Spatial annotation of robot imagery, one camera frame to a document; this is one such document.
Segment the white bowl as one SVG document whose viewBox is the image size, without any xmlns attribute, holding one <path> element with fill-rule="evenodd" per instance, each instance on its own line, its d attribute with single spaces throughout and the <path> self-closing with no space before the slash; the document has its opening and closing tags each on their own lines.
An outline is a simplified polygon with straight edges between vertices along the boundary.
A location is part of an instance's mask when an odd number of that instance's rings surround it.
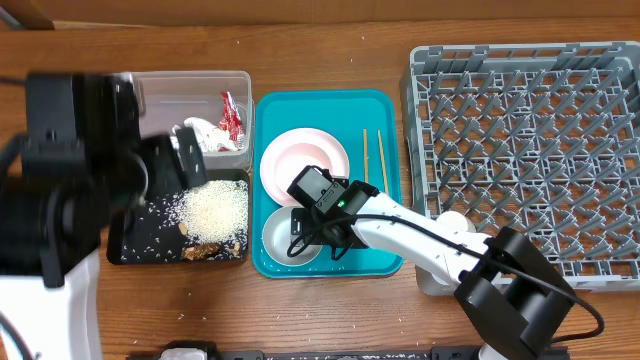
<svg viewBox="0 0 640 360">
<path fill-rule="evenodd" d="M 287 250 L 296 238 L 292 233 L 292 212 L 300 207 L 283 207 L 276 210 L 266 221 L 262 232 L 262 240 L 267 254 L 275 262 L 298 267 L 314 260 L 322 250 L 321 245 L 310 245 L 300 255 L 289 257 Z"/>
</svg>

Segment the white napkin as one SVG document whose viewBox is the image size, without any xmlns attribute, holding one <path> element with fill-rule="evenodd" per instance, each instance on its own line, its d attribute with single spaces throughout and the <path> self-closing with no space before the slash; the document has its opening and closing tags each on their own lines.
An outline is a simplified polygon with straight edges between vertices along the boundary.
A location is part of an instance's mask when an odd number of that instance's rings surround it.
<svg viewBox="0 0 640 360">
<path fill-rule="evenodd" d="M 241 149 L 238 143 L 231 139 L 231 133 L 228 130 L 222 130 L 209 121 L 199 117 L 189 117 L 185 119 L 182 127 L 179 125 L 173 126 L 173 135 L 170 137 L 170 140 L 175 149 L 179 148 L 177 131 L 182 128 L 192 128 L 194 130 L 196 141 L 203 153 L 239 151 Z"/>
</svg>

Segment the red snack wrapper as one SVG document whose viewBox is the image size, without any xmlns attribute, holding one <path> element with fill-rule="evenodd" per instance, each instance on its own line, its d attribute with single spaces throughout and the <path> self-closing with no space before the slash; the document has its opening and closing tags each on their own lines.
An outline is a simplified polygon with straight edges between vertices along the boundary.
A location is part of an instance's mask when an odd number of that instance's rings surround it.
<svg viewBox="0 0 640 360">
<path fill-rule="evenodd" d="M 228 91 L 222 92 L 221 97 L 223 100 L 223 112 L 218 127 L 223 131 L 227 131 L 236 148 L 242 150 L 245 148 L 245 129 L 237 105 Z"/>
</svg>

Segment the wooden chopstick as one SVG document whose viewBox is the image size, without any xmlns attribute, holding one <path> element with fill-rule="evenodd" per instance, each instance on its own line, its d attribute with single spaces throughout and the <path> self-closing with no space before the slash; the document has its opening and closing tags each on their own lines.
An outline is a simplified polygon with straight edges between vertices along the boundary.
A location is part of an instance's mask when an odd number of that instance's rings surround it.
<svg viewBox="0 0 640 360">
<path fill-rule="evenodd" d="M 368 152 L 368 131 L 363 129 L 363 167 L 364 182 L 369 182 L 369 152 Z"/>
<path fill-rule="evenodd" d="M 384 192 L 386 194 L 389 194 L 389 182 L 388 182 L 388 173 L 387 173 L 387 167 L 386 167 L 385 149 L 384 149 L 384 143 L 382 140 L 382 134 L 380 130 L 377 131 L 377 138 L 378 138 L 379 157 L 380 157 Z"/>
</svg>

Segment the white cup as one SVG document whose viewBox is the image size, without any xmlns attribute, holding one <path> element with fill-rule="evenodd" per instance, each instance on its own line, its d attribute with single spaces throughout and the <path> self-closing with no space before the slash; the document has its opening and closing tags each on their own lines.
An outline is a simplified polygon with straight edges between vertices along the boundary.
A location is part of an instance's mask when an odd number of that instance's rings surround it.
<svg viewBox="0 0 640 360">
<path fill-rule="evenodd" d="M 445 211 L 436 218 L 436 221 L 452 231 L 476 232 L 471 220 L 457 211 Z"/>
</svg>

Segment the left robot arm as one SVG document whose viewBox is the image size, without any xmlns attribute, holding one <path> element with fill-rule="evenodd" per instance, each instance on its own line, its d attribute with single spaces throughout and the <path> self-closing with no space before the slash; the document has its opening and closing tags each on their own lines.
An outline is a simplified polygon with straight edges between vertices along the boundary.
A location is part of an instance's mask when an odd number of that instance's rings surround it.
<svg viewBox="0 0 640 360">
<path fill-rule="evenodd" d="M 143 139 L 122 74 L 31 73 L 27 129 L 1 151 L 1 339 L 12 359 L 98 359 L 101 233 L 207 180 L 195 134 Z"/>
</svg>

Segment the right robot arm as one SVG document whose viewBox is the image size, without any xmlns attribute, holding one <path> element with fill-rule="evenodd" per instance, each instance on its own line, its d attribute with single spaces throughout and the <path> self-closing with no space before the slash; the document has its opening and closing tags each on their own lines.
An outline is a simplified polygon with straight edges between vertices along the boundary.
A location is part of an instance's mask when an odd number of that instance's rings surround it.
<svg viewBox="0 0 640 360">
<path fill-rule="evenodd" d="M 288 192 L 317 216 L 315 230 L 340 228 L 448 281 L 485 342 L 479 358 L 539 358 L 576 302 L 563 276 L 509 227 L 495 236 L 447 227 L 361 181 L 297 180 Z"/>
</svg>

